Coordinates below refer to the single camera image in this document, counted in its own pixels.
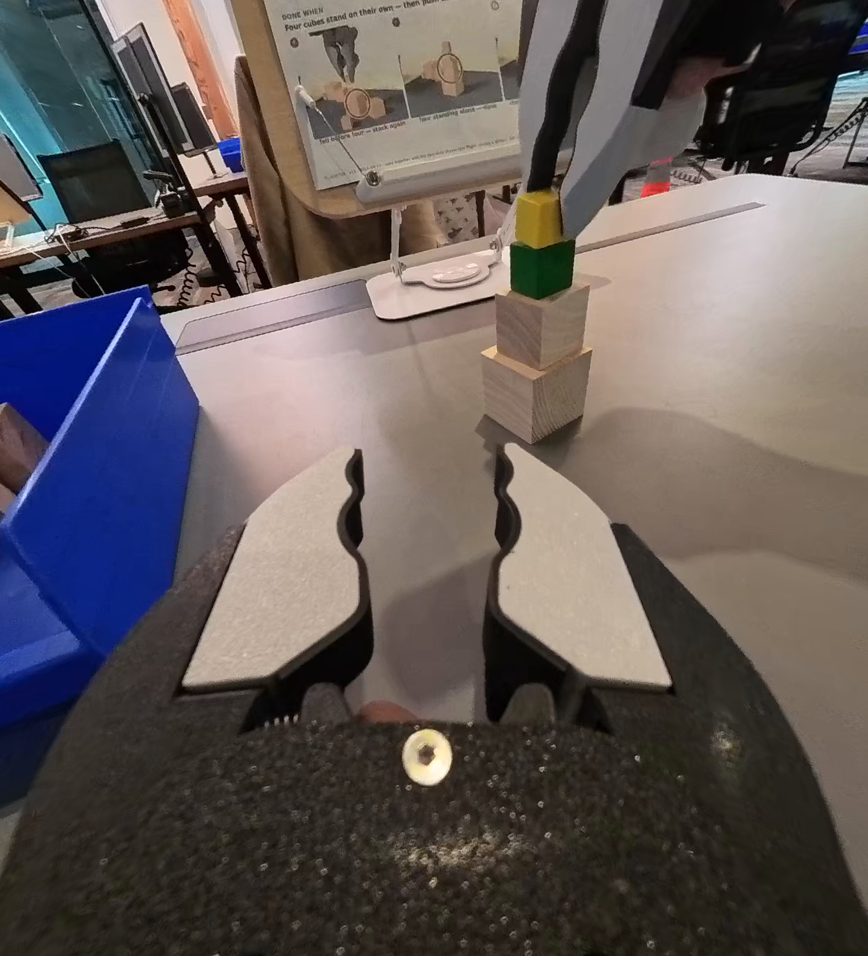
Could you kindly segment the black office chair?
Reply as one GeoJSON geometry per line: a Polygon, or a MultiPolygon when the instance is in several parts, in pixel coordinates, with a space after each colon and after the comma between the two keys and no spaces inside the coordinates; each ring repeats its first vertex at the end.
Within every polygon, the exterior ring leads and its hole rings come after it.
{"type": "Polygon", "coordinates": [[[821,131],[852,22],[847,2],[792,2],[751,65],[714,81],[697,136],[703,159],[782,174],[789,154],[821,131]]]}
{"type": "MultiPolygon", "coordinates": [[[[130,215],[153,209],[120,141],[56,154],[40,154],[45,171],[69,222],[130,215]]],[[[86,250],[84,264],[106,293],[138,286],[155,291],[183,272],[190,248],[183,230],[152,233],[86,250]]]]}

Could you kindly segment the medium plain wooden cube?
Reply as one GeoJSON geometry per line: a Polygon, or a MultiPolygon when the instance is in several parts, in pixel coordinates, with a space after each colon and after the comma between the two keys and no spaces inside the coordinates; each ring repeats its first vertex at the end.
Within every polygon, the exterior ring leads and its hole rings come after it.
{"type": "Polygon", "coordinates": [[[578,355],[584,348],[590,286],[543,299],[506,291],[495,296],[496,348],[500,356],[536,370],[578,355]]]}

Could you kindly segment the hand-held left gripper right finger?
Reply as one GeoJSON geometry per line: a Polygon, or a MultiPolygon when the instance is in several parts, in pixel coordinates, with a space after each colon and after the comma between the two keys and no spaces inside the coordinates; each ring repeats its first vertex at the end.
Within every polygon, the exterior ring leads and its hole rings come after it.
{"type": "Polygon", "coordinates": [[[498,449],[497,553],[488,623],[557,683],[673,688],[646,610],[607,514],[576,484],[516,444],[498,449]]]}

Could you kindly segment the small computer monitor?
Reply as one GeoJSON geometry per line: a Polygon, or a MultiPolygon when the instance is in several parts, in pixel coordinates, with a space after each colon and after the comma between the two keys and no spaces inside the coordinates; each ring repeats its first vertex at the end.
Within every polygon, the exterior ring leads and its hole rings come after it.
{"type": "Polygon", "coordinates": [[[171,86],[170,91],[189,143],[183,155],[195,157],[215,149],[217,137],[190,87],[182,82],[171,86]]]}

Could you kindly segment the wooden desk with black frame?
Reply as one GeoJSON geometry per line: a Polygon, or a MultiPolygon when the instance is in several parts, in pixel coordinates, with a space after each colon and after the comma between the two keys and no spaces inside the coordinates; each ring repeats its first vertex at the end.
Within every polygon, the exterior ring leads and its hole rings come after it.
{"type": "Polygon", "coordinates": [[[162,210],[136,211],[79,226],[63,225],[49,232],[14,238],[8,245],[0,244],[0,295],[9,296],[23,314],[30,315],[44,309],[43,304],[30,292],[32,282],[40,284],[41,281],[35,274],[22,272],[22,266],[47,260],[47,273],[59,271],[62,278],[69,280],[77,267],[86,264],[86,260],[75,260],[70,266],[54,265],[54,261],[66,255],[73,257],[75,253],[86,249],[122,245],[162,234],[186,231],[195,234],[200,245],[203,245],[206,241],[206,230],[212,226],[215,219],[215,207],[221,202],[225,202],[231,209],[246,255],[256,265],[256,272],[261,274],[263,266],[255,235],[235,200],[238,195],[249,196],[248,174],[228,172],[213,177],[194,186],[193,193],[197,204],[205,200],[207,205],[177,217],[167,217],[162,210]]]}

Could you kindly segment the yellow wooden cube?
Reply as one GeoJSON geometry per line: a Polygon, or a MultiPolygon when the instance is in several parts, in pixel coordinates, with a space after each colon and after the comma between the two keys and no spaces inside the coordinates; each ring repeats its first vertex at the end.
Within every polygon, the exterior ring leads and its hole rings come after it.
{"type": "Polygon", "coordinates": [[[516,204],[515,241],[531,248],[543,248],[562,240],[559,192],[553,188],[521,192],[516,204]]]}

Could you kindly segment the light plywood board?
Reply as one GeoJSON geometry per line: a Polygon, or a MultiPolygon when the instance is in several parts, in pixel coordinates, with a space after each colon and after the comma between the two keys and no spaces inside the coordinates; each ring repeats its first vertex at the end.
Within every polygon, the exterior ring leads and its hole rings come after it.
{"type": "MultiPolygon", "coordinates": [[[[260,102],[263,123],[287,188],[307,209],[327,218],[346,219],[391,209],[385,202],[364,203],[358,199],[356,186],[363,178],[353,184],[336,185],[324,190],[315,188],[305,143],[297,123],[295,101],[287,91],[265,13],[265,2],[273,1],[232,2],[231,6],[260,102]]],[[[520,144],[516,154],[502,154],[500,150],[492,150],[482,154],[465,152],[455,157],[467,163],[498,161],[500,167],[498,173],[475,170],[472,177],[466,179],[456,193],[488,185],[514,183],[522,178],[520,144]]],[[[443,158],[442,161],[455,157],[443,158]]],[[[451,194],[442,193],[432,198],[416,200],[413,204],[447,195],[451,194]]]]}

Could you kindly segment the printed white cloth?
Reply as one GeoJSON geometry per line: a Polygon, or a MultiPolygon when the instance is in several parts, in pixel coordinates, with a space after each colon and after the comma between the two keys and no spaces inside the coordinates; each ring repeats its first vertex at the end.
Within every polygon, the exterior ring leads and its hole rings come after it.
{"type": "Polygon", "coordinates": [[[503,184],[433,199],[435,221],[445,242],[460,244],[497,233],[515,194],[516,185],[503,184]]]}

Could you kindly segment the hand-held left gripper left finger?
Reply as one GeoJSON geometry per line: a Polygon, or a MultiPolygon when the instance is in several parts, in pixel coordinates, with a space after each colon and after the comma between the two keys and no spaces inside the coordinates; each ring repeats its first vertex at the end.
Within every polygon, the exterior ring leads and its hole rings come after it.
{"type": "Polygon", "coordinates": [[[373,652],[368,571],[359,552],[363,453],[330,454],[288,480],[249,516],[181,688],[264,689],[301,699],[346,688],[373,652]]]}

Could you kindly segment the instruction sheet in clear holder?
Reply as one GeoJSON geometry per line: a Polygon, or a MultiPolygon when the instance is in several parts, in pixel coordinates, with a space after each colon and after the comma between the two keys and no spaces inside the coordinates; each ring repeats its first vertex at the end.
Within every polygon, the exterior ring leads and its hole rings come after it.
{"type": "Polygon", "coordinates": [[[264,3],[318,190],[519,146],[520,1],[264,3]]]}

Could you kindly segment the large computer monitor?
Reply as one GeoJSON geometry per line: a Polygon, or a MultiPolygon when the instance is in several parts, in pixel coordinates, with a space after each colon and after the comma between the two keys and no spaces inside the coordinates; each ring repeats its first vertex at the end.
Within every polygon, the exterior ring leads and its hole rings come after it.
{"type": "Polygon", "coordinates": [[[147,95],[153,101],[173,148],[178,153],[186,152],[192,145],[188,130],[145,25],[138,23],[129,28],[112,43],[111,49],[132,94],[137,99],[147,95]]]}

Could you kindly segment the green wooden cube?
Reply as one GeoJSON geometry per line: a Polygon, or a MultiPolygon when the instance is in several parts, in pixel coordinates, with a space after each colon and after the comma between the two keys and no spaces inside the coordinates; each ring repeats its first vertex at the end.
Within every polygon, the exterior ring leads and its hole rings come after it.
{"type": "Polygon", "coordinates": [[[542,300],[571,289],[575,240],[561,240],[544,247],[516,241],[509,247],[509,254],[512,292],[542,300]]]}

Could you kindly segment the large plain wooden cube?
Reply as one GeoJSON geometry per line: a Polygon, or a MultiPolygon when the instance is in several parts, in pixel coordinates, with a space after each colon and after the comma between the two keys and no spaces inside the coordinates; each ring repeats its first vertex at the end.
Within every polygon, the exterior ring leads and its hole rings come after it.
{"type": "Polygon", "coordinates": [[[586,346],[536,369],[488,348],[481,353],[486,415],[528,444],[547,438],[583,416],[592,356],[586,346]]]}

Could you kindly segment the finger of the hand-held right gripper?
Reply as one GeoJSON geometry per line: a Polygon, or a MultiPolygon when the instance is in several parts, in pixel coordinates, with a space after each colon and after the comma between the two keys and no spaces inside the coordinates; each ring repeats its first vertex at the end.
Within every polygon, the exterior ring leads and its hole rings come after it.
{"type": "Polygon", "coordinates": [[[524,2],[519,135],[523,190],[551,188],[596,74],[603,1],[524,2]]]}
{"type": "Polygon", "coordinates": [[[622,174],[677,155],[698,131],[703,90],[670,98],[669,89],[703,16],[703,2],[606,2],[593,88],[560,188],[565,233],[583,231],[622,174]]]}

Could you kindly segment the large blue plastic bin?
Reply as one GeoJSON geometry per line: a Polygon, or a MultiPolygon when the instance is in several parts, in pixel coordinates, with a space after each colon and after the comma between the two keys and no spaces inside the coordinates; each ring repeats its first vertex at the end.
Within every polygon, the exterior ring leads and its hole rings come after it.
{"type": "Polygon", "coordinates": [[[74,700],[171,586],[198,399],[147,289],[0,322],[48,441],[0,521],[0,735],[74,700]]]}

